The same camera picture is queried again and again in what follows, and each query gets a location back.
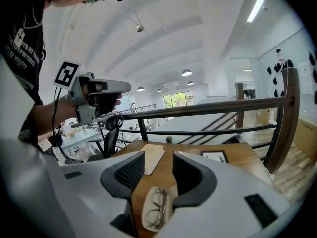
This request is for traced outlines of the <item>metal-frame eyeglasses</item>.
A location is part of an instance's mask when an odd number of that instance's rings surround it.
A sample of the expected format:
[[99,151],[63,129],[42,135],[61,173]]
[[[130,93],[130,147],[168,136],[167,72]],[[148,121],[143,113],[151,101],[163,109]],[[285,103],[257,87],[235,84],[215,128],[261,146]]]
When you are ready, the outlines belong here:
[[153,187],[149,191],[143,207],[144,227],[152,232],[158,232],[165,224],[167,190]]

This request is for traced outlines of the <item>black metal railing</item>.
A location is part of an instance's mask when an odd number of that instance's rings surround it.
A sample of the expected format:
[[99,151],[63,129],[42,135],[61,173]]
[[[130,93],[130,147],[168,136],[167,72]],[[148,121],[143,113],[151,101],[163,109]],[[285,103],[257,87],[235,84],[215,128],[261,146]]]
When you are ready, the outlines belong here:
[[[156,119],[156,118],[167,118],[167,117],[189,117],[189,116],[200,116],[209,114],[220,114],[224,116],[228,113],[232,113],[232,118],[236,118],[233,122],[237,125],[242,122],[242,115],[244,111],[258,110],[265,108],[279,108],[285,105],[289,105],[290,99],[286,97],[275,97],[275,98],[265,98],[265,99],[246,99],[246,100],[235,100],[235,101],[224,101],[216,103],[205,103],[186,107],[176,107],[169,109],[159,109],[152,110],[148,112],[137,112],[130,114],[118,115],[114,114],[112,116],[122,116],[123,120],[137,120],[139,125],[139,130],[135,131],[136,134],[140,134],[144,141],[148,140],[149,135],[169,135],[169,136],[185,136],[187,139],[198,136],[199,139],[205,138],[204,143],[207,143],[219,135],[236,134],[240,135],[242,133],[261,131],[266,129],[276,129],[276,124],[265,124],[255,127],[237,127],[232,129],[228,126],[226,129],[221,130],[219,127],[214,130],[209,130],[207,125],[204,129],[199,131],[146,131],[144,125],[144,119]],[[251,146],[252,149],[258,149],[263,147],[270,147],[271,141],[254,144]]]

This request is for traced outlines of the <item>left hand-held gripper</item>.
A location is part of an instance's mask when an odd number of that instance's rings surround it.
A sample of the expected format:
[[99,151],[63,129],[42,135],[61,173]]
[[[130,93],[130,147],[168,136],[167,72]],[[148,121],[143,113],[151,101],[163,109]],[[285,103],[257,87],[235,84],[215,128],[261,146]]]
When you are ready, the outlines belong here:
[[95,79],[91,72],[80,74],[82,65],[63,61],[57,71],[53,85],[68,91],[66,99],[75,105],[77,123],[72,128],[88,125],[95,117],[113,110],[119,93],[131,91],[125,81]]

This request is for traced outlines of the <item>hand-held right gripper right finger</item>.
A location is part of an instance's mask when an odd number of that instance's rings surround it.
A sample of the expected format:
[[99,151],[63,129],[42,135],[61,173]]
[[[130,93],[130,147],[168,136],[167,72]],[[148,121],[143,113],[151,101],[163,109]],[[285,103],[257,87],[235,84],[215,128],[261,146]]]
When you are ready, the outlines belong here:
[[290,207],[271,185],[235,165],[174,152],[173,214],[155,238],[249,238]]

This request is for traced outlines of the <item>white paper wall notice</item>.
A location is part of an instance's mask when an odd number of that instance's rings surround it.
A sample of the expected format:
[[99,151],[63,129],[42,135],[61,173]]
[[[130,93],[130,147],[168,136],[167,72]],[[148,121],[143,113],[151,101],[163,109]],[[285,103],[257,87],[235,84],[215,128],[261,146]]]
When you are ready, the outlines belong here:
[[300,89],[302,94],[312,95],[313,94],[313,82],[310,62],[306,61],[299,63],[299,78],[300,78]]

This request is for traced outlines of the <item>black framed deer picture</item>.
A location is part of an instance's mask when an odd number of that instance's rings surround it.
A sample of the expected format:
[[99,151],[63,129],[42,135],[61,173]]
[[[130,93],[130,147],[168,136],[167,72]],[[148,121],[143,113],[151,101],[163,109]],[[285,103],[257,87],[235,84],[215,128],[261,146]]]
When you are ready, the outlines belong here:
[[200,155],[212,159],[215,161],[229,163],[226,152],[225,151],[201,151]]

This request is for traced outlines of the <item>wooden table with metal legs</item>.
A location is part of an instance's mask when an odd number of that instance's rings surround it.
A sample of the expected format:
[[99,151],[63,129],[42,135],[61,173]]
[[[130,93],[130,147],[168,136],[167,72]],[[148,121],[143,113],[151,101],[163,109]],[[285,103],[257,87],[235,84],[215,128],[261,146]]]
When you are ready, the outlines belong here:
[[134,140],[114,156],[141,150],[147,144],[163,146],[165,153],[151,175],[144,175],[132,194],[132,209],[138,238],[152,238],[155,233],[142,226],[142,208],[148,191],[153,186],[171,189],[176,186],[172,173],[173,151],[183,151],[200,155],[201,151],[224,151],[230,164],[239,166],[257,176],[265,183],[275,188],[273,180],[265,169],[262,161],[248,143],[221,144],[221,145],[182,145],[150,141]]

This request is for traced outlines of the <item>thick dark wooden post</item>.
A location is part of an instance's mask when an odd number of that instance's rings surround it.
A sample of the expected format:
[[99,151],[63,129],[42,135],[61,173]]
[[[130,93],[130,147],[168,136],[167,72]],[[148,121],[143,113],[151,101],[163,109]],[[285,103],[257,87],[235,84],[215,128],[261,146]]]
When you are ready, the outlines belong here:
[[280,169],[290,150],[300,109],[300,86],[297,69],[290,67],[282,70],[282,76],[284,97],[290,99],[290,103],[277,109],[277,127],[263,162],[270,174],[274,174]]

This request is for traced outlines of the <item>beige hardcover book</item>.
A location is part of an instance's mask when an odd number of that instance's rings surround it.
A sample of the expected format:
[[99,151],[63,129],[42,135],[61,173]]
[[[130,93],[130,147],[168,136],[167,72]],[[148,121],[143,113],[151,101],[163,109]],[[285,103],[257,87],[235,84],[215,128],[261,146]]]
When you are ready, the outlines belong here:
[[141,151],[145,153],[144,174],[149,176],[163,157],[165,150],[162,145],[146,144]]

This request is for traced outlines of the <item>white case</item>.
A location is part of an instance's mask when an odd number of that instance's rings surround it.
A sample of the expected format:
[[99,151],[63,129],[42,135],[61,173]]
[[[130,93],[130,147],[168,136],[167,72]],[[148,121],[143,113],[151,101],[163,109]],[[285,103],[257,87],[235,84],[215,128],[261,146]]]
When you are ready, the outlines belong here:
[[177,197],[176,185],[170,190],[153,186],[143,204],[142,226],[151,232],[159,232],[172,217],[173,203]]

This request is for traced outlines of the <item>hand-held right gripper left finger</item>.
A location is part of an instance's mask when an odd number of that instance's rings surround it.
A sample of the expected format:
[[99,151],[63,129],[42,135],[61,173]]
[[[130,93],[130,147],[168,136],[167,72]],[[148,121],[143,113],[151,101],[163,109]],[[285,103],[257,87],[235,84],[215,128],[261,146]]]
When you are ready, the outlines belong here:
[[49,159],[54,197],[53,238],[133,238],[132,193],[144,172],[144,153],[60,166]]

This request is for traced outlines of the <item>person's left hand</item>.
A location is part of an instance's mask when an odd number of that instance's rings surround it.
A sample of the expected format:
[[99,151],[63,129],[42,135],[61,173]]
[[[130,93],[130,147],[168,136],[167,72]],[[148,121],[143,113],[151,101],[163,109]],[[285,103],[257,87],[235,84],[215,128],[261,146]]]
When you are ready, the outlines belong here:
[[123,97],[123,95],[121,93],[119,93],[118,96],[116,97],[115,103],[114,103],[113,108],[112,108],[113,111],[116,109],[117,106],[119,106],[121,104],[122,97]]

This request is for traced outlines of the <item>person's left forearm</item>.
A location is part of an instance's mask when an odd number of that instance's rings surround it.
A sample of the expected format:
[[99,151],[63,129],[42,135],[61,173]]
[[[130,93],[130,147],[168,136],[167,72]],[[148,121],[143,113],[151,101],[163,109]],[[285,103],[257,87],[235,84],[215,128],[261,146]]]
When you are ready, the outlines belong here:
[[35,127],[37,136],[47,134],[52,130],[53,115],[55,115],[54,128],[67,119],[76,116],[75,104],[68,94],[58,99],[57,108],[55,107],[55,102],[47,105],[37,105],[32,108],[29,117]]

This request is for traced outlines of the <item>silver ceiling spotlight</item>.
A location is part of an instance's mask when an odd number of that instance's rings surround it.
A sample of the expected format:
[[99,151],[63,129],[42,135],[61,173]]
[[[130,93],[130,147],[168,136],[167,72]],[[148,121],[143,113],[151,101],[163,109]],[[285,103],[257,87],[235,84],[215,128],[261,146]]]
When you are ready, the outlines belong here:
[[143,32],[144,31],[144,26],[141,23],[141,20],[137,14],[137,11],[134,11],[134,17],[130,17],[130,20],[135,24],[135,30],[137,32]]

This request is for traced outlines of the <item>person's black printed shirt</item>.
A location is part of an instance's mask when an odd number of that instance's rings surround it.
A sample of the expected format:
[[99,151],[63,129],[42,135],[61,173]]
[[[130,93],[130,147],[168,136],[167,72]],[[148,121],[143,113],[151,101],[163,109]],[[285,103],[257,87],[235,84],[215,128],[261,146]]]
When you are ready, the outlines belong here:
[[0,51],[34,105],[42,105],[39,75],[46,57],[43,35],[45,0],[20,0],[0,11]]

